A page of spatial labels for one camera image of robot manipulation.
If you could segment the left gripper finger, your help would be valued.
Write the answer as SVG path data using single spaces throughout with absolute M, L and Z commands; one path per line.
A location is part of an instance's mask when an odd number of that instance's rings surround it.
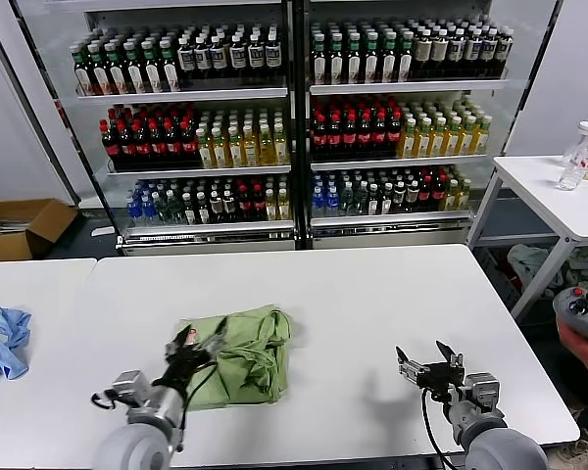
M 214 333 L 206 340 L 207 351 L 221 351 L 225 345 L 225 336 L 227 331 L 228 317 L 225 316 Z
M 177 352 L 185 346 L 189 332 L 189 328 L 182 329 L 169 343 L 166 344 L 166 357 L 175 356 Z

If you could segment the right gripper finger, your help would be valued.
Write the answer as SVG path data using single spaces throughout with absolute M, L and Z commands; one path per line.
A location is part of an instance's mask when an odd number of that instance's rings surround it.
M 464 377 L 464 356 L 461 353 L 455 353 L 450 346 L 441 341 L 437 341 L 436 346 L 445 359 L 443 365 L 448 369 L 449 374 L 453 377 Z
M 403 350 L 396 346 L 396 355 L 399 373 L 409 382 L 418 387 L 418 377 L 424 372 L 424 366 L 414 360 L 408 359 Z

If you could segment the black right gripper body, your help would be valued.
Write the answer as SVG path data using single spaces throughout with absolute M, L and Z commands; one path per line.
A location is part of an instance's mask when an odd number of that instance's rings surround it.
M 418 373 L 418 386 L 434 400 L 450 400 L 450 391 L 464 384 L 465 368 L 448 362 L 425 364 Z

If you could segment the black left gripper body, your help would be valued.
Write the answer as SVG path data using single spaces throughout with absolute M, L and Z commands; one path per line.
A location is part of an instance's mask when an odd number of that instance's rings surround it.
M 167 387 L 188 387 L 192 377 L 202 368 L 212 365 L 214 360 L 204 350 L 183 348 L 170 355 L 167 363 L 163 383 Z

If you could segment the person's hand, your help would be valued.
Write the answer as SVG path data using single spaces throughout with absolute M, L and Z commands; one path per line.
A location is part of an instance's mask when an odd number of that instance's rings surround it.
M 558 331 L 561 342 L 573 353 L 588 369 L 588 340 L 558 319 Z

